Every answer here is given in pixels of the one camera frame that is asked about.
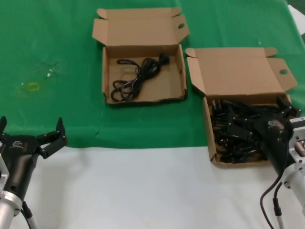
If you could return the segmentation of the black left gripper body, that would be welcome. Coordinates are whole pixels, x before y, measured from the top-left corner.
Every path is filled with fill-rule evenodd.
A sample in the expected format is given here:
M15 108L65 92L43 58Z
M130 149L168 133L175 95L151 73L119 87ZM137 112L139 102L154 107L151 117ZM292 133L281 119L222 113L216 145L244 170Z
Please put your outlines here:
M24 199L37 164L40 145L36 137L30 135L2 134L0 141L0 153L9 172L4 190Z

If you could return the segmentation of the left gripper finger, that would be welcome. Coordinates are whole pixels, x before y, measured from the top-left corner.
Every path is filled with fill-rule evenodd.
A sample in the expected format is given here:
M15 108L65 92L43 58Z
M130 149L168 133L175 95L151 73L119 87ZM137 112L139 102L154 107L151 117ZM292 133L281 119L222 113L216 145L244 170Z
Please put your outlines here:
M67 145L67 137L63 120L58 119L56 130L36 137L40 145L40 155L47 159Z
M0 118L0 136L2 136L4 134L4 129L7 125L7 119L5 116L2 116Z

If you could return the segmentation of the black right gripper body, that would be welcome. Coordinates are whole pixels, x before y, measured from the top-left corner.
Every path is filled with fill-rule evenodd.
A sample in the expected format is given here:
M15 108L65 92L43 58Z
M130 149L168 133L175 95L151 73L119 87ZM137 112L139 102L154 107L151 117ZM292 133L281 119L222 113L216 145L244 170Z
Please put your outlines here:
M281 121L272 116L264 116L254 123L254 130L261 142L262 152L279 176L292 163L288 135Z

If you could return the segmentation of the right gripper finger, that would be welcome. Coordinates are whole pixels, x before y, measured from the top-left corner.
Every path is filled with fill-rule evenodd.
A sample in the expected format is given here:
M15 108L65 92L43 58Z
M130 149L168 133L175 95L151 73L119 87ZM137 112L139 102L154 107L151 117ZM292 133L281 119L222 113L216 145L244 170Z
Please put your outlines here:
M253 125L253 119L240 118L237 116L231 106L228 106L228 124L227 133L240 138L244 141L254 141L254 133L250 125Z
M292 103L283 97L277 97L276 103L281 111L283 117L299 118L301 116L301 109L292 105Z

